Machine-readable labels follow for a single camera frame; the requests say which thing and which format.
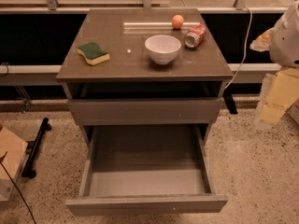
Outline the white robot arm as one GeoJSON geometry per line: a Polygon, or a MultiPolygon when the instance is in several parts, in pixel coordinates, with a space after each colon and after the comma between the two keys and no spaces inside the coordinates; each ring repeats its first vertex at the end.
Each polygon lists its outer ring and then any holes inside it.
{"type": "Polygon", "coordinates": [[[268,51],[271,61],[281,66],[274,75],[265,75],[256,108],[254,125],[258,130],[267,130],[299,99],[299,0],[249,47],[268,51]]]}

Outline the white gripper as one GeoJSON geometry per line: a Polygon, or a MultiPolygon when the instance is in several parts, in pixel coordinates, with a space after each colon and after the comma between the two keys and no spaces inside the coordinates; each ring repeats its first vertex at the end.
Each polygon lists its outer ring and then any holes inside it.
{"type": "MultiPolygon", "coordinates": [[[[249,46],[254,51],[270,50],[270,28],[253,40],[249,46]]],[[[275,126],[288,113],[299,124],[299,70],[283,69],[275,74],[266,74],[255,111],[254,125],[258,130],[275,126]]]]}

